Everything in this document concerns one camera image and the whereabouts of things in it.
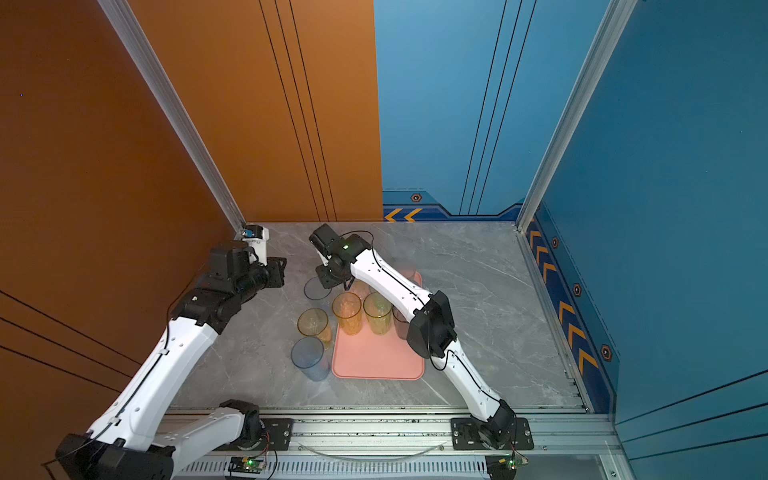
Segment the tall green glass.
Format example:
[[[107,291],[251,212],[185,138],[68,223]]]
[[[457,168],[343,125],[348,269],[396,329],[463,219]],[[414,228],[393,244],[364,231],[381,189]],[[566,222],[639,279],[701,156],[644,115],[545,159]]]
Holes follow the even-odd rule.
[[[371,331],[376,335],[385,335],[392,326],[393,306],[381,293],[369,294],[363,302],[363,310]]]

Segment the tall blue glass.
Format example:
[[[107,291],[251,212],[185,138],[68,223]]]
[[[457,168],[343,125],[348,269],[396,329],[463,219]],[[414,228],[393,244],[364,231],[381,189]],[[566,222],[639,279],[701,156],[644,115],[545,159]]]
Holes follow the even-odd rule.
[[[330,373],[325,345],[316,337],[298,340],[291,349],[290,358],[293,365],[314,382],[325,380]]]

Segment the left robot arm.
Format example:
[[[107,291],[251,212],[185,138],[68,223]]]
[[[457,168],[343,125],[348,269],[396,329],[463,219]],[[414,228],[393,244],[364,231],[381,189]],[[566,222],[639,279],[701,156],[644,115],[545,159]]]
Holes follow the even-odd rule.
[[[260,239],[229,241],[210,252],[194,288],[173,307],[164,334],[115,402],[82,434],[69,434],[55,463],[70,479],[170,479],[222,445],[260,447],[267,434],[258,406],[228,400],[169,433],[161,421],[193,367],[244,303],[284,285],[284,257]]]

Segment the pale pink clear glass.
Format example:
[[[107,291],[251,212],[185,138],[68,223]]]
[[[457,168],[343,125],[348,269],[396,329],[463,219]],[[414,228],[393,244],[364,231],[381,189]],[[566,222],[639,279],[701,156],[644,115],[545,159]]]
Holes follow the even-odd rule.
[[[417,271],[415,266],[408,261],[402,261],[398,264],[397,270],[399,273],[401,273],[405,278],[410,280],[411,282],[416,282],[417,277]]]

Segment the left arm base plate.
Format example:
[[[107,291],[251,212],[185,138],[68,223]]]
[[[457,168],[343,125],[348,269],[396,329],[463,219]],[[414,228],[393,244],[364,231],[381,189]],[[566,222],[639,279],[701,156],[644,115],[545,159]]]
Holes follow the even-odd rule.
[[[289,449],[294,420],[292,418],[262,418],[260,435],[253,441],[235,441],[215,448],[215,451],[283,452]]]

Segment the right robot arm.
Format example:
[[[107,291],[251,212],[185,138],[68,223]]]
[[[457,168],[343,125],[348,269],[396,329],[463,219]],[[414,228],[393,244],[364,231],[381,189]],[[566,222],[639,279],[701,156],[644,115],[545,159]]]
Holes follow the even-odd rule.
[[[449,298],[407,279],[376,251],[361,230],[338,234],[323,224],[309,236],[321,257],[315,268],[324,287],[360,280],[381,294],[409,323],[407,343],[443,372],[465,401],[484,444],[512,446],[517,427],[513,408],[483,379],[466,355],[455,329]]]

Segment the smoky grey glass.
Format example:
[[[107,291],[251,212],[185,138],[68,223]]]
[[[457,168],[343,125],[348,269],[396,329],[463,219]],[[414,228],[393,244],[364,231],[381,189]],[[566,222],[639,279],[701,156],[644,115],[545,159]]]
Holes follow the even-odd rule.
[[[406,340],[410,324],[397,308],[393,309],[393,325],[397,336],[402,340]]]

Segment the amber orange glass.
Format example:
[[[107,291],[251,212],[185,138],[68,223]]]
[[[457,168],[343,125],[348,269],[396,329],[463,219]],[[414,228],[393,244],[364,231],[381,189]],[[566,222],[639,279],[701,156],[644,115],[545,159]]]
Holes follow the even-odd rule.
[[[305,337],[320,340],[326,350],[332,346],[332,330],[327,313],[320,308],[304,311],[297,320],[297,329]]]

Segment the tall yellow glass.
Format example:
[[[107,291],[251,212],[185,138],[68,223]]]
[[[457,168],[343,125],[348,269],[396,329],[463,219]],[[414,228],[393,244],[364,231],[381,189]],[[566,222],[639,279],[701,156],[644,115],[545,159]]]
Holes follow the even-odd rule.
[[[346,335],[354,336],[362,330],[362,300],[355,293],[339,294],[332,302],[332,311]]]

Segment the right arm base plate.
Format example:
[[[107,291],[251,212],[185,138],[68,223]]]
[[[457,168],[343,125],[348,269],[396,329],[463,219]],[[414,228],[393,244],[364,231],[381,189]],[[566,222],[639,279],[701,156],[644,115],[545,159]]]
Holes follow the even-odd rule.
[[[493,447],[482,439],[479,421],[471,417],[457,417],[450,420],[451,440],[456,451],[493,450]],[[514,422],[514,430],[506,443],[499,447],[505,451],[531,451],[535,448],[533,434],[529,422],[524,417],[518,417]]]

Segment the blue short glass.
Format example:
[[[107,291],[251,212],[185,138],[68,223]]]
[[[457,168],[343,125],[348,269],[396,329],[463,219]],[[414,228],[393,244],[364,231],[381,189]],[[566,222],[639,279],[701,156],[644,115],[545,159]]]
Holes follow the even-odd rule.
[[[332,291],[332,288],[326,288],[317,277],[308,279],[303,287],[305,298],[311,302],[324,302]]]

